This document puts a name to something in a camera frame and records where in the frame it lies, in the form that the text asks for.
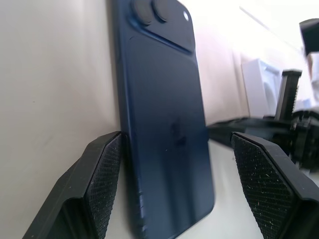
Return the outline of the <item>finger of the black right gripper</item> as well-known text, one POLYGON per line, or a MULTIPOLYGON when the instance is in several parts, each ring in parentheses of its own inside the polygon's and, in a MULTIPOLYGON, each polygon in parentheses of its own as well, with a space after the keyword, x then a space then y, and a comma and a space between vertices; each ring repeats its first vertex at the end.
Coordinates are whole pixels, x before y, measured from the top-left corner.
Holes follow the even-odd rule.
POLYGON ((298 91, 300 70, 285 70, 282 72, 282 81, 276 107, 276 120, 290 120, 292 118, 298 91))
POLYGON ((236 118, 219 121, 207 126, 209 138, 224 146, 231 147, 231 135, 233 132, 246 133, 258 137, 266 137, 268 140, 277 128, 272 119, 261 118, 236 118))

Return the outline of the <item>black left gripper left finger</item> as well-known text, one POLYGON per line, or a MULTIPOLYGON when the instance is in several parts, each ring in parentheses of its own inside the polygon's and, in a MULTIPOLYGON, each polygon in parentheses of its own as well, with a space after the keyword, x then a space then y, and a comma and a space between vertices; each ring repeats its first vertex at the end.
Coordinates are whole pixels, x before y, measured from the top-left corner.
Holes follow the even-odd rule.
POLYGON ((90 142, 57 180, 22 239, 105 239, 122 143, 119 131, 90 142))

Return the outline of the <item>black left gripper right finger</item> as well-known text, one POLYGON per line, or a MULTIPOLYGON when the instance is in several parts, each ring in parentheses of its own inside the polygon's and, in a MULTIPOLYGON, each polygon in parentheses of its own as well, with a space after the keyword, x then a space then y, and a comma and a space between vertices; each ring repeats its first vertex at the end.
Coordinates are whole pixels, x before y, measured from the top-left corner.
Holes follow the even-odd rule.
POLYGON ((245 198, 264 239, 319 239, 319 187, 276 144, 234 132, 245 198))

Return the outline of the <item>dark blue smartphone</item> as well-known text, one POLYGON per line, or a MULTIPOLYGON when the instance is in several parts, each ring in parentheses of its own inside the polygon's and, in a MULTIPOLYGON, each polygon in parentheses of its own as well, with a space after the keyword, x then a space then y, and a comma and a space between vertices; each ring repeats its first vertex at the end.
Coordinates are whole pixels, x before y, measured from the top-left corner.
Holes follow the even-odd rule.
POLYGON ((178 0, 110 0, 136 239, 175 239, 214 207, 193 24, 178 0))

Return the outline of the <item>white phone box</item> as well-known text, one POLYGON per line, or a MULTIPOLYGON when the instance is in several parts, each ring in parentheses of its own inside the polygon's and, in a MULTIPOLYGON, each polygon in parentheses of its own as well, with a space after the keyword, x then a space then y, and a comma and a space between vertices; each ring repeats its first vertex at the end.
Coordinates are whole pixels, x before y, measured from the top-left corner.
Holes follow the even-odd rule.
POLYGON ((250 116, 274 116, 282 71, 260 59, 254 59, 242 64, 242 73, 250 116))

